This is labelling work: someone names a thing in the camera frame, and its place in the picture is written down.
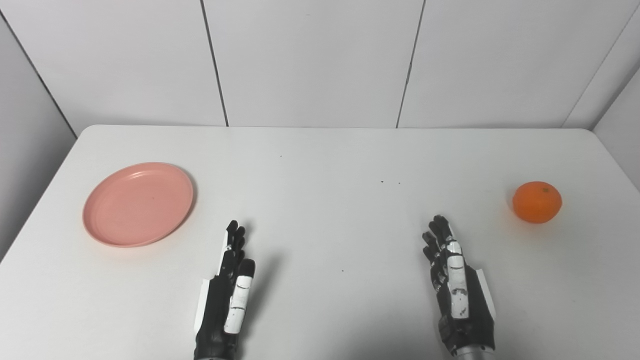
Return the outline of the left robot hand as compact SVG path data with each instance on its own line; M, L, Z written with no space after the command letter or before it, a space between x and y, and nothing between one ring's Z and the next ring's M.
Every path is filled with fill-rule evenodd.
M245 255L246 229L233 219L226 227L215 276L202 282L195 314L195 360L235 360L256 273Z

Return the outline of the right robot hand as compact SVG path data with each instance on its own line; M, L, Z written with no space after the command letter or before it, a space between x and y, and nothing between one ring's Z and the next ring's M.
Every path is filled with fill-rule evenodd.
M422 239L446 350L455 360L494 360L496 312L483 271L467 264L446 217L435 215Z

